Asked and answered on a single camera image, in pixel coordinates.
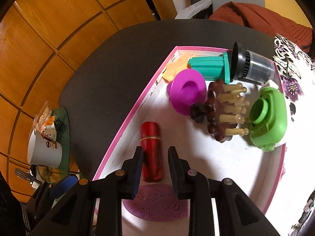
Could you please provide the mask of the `red lipstick tube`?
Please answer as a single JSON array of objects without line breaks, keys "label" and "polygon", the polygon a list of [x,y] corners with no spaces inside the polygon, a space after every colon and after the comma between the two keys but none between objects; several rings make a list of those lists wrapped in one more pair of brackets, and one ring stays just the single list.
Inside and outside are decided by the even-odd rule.
[{"label": "red lipstick tube", "polygon": [[161,131],[156,122],[144,122],[140,129],[140,143],[144,151],[143,178],[147,183],[164,178]]}]

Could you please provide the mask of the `green white dispenser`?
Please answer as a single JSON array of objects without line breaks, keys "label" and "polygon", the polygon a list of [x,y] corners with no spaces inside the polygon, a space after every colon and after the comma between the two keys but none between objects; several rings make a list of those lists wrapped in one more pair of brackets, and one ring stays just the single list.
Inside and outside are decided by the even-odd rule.
[{"label": "green white dispenser", "polygon": [[286,143],[290,109],[279,86],[268,80],[259,90],[259,97],[249,113],[249,138],[264,152]]}]

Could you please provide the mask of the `magenta funnel cup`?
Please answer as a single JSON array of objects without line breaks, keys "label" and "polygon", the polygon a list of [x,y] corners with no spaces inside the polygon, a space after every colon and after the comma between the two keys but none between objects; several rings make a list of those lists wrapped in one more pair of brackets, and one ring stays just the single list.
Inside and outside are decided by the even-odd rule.
[{"label": "magenta funnel cup", "polygon": [[167,94],[175,111],[189,116],[195,103],[203,103],[207,95],[203,76],[194,69],[185,69],[178,73],[167,86]]}]

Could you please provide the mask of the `orange plastic comb piece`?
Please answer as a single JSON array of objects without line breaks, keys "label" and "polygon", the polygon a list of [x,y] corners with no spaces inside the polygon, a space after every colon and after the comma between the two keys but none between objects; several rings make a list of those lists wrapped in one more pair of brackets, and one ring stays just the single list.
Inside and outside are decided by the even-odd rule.
[{"label": "orange plastic comb piece", "polygon": [[166,70],[162,75],[162,78],[167,82],[173,81],[177,74],[191,67],[190,65],[188,65],[188,61],[193,57],[196,57],[196,55],[192,55],[186,52],[177,60],[168,63],[166,66]]}]

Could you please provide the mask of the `teal plastic spool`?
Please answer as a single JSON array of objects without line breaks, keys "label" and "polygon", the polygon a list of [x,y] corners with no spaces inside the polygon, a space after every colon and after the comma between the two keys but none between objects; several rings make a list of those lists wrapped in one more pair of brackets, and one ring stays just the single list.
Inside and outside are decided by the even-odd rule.
[{"label": "teal plastic spool", "polygon": [[227,52],[219,56],[196,56],[188,61],[190,68],[198,71],[205,80],[222,79],[225,84],[231,82],[230,63]]}]

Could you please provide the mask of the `black clear cylinder jar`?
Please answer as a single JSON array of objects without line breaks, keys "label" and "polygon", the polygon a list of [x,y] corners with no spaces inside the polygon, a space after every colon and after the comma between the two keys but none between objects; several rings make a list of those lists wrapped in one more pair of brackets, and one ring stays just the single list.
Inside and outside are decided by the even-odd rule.
[{"label": "black clear cylinder jar", "polygon": [[230,79],[245,79],[260,85],[268,80],[273,80],[275,76],[275,64],[260,54],[246,50],[238,42],[233,45]]}]

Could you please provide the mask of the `white printed mug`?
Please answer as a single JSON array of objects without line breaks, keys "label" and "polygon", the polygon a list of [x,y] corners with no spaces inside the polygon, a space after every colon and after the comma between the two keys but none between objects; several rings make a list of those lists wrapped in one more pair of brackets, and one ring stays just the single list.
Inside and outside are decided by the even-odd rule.
[{"label": "white printed mug", "polygon": [[62,146],[34,129],[30,135],[27,162],[51,168],[59,167],[62,160]]}]

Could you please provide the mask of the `white floral embroidered tablecloth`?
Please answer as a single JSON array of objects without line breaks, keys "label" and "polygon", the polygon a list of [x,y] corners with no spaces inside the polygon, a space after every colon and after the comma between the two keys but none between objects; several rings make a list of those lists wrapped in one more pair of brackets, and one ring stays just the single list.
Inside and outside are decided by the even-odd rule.
[{"label": "white floral embroidered tablecloth", "polygon": [[283,168],[266,217],[280,235],[297,235],[303,212],[314,204],[314,61],[280,34],[273,57],[284,95],[291,105]]}]

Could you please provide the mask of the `pink shallow box tray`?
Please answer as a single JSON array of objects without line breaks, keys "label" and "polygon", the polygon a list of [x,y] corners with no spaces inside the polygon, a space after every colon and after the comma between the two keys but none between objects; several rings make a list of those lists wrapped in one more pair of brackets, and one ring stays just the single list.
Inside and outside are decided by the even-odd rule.
[{"label": "pink shallow box tray", "polygon": [[204,123],[197,124],[190,117],[175,111],[167,95],[167,82],[162,77],[167,64],[184,54],[217,56],[222,52],[222,49],[214,47],[175,47],[129,111],[109,145],[94,179],[104,178],[117,170],[123,160],[133,156],[139,144],[141,124],[151,121],[160,126],[164,151],[175,146],[179,157],[187,160],[192,169],[203,173],[207,178],[232,178],[261,212],[265,213],[278,186],[286,147],[279,146],[272,152],[263,152],[240,136],[224,143],[215,141],[207,133]]}]

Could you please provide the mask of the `rust red jacket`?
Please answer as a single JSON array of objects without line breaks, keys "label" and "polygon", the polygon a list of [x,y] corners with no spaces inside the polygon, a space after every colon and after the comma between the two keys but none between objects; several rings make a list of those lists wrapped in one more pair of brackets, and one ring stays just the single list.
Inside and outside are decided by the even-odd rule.
[{"label": "rust red jacket", "polygon": [[314,59],[314,30],[265,7],[228,2],[220,6],[209,19],[245,26],[272,37],[280,34]]}]

